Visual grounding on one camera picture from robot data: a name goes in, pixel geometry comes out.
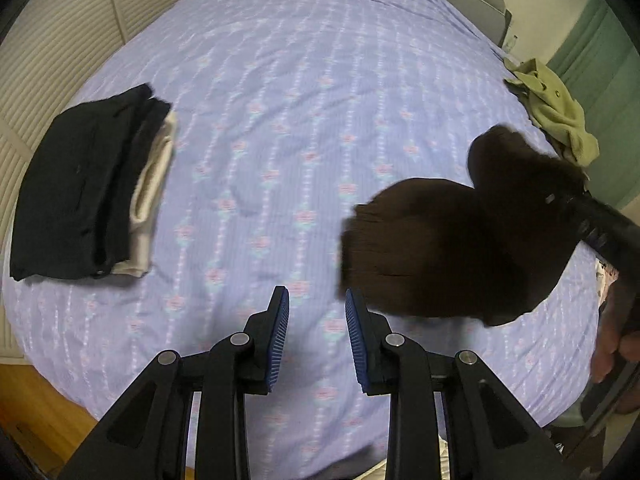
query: green curtain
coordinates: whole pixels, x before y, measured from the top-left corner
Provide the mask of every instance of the green curtain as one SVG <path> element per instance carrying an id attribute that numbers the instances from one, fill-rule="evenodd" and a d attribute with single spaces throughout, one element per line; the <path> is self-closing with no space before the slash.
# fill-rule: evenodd
<path id="1" fill-rule="evenodd" d="M 604 0 L 589 0 L 548 67 L 585 112 L 600 145 L 593 195 L 622 208 L 640 194 L 640 55 Z"/>

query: finger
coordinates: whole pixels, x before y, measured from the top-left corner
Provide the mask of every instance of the finger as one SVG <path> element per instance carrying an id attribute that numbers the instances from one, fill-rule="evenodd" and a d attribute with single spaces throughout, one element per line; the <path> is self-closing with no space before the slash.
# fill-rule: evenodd
<path id="1" fill-rule="evenodd" d="M 607 304 L 602 313 L 601 323 L 613 323 L 618 333 L 622 332 L 622 327 L 628 317 L 629 311 L 633 307 L 636 298 L 636 290 L 632 284 L 623 278 L 618 278 L 609 287 L 607 293 Z"/>
<path id="2" fill-rule="evenodd" d="M 636 384 L 635 387 L 620 397 L 616 405 L 616 413 L 626 415 L 627 413 L 633 413 L 638 408 L 640 408 L 640 384 Z"/>
<path id="3" fill-rule="evenodd" d="M 601 383 L 607 374 L 613 370 L 613 354 L 605 352 L 602 348 L 596 348 L 591 357 L 591 380 Z"/>
<path id="4" fill-rule="evenodd" d="M 620 355 L 627 361 L 640 361 L 640 332 L 625 335 L 620 340 Z"/>
<path id="5" fill-rule="evenodd" d="M 600 328 L 598 329 L 598 337 L 596 345 L 603 351 L 613 354 L 620 344 L 620 332 L 616 324 L 612 320 L 603 318 Z"/>

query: wrinkled fabric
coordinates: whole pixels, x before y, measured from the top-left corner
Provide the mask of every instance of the wrinkled fabric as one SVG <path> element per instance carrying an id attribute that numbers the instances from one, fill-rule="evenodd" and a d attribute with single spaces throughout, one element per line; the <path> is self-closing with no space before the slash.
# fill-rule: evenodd
<path id="1" fill-rule="evenodd" d="M 504 87 L 496 53 L 445 0 L 179 2 L 75 98 L 150 81 L 173 104 L 176 150 L 151 270 L 97 283 L 14 283 L 5 273 L 4 304 L 26 354 L 100 417 L 159 351 L 209 349 L 286 285 L 280 378 L 272 394 L 246 399 L 252 478 L 307 478 L 371 450 L 364 472 L 386 453 L 388 398 L 356 382 L 335 294 L 342 220 L 412 176 L 470 184 L 469 144 L 493 124 L 552 152 Z M 546 424 L 588 380 L 593 261 L 579 246 L 548 300 L 503 327 L 389 321 L 429 350 L 477 351 Z M 194 410 L 191 465 L 196 421 Z"/>
<path id="2" fill-rule="evenodd" d="M 598 140 L 587 132 L 584 110 L 562 80 L 535 58 L 519 66 L 505 59 L 504 65 L 515 76 L 505 82 L 519 95 L 534 126 L 548 133 L 559 155 L 582 168 L 591 164 L 600 155 Z"/>

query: dark brown clothing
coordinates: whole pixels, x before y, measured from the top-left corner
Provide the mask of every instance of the dark brown clothing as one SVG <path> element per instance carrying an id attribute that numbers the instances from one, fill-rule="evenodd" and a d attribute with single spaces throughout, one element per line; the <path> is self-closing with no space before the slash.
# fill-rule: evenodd
<path id="1" fill-rule="evenodd" d="M 582 173 L 503 126 L 472 143 L 468 168 L 475 189 L 412 178 L 356 206 L 342 234 L 341 290 L 359 288 L 390 314 L 487 324 L 543 301 L 578 241 L 546 198 L 581 192 Z"/>

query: stack of folded clothes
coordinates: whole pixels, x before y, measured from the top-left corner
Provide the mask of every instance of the stack of folded clothes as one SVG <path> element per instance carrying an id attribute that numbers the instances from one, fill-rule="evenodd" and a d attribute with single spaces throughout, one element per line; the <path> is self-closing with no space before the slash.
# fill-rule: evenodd
<path id="1" fill-rule="evenodd" d="M 20 186 L 14 280 L 148 271 L 175 133 L 170 104 L 152 94 L 143 84 L 51 123 Z"/>

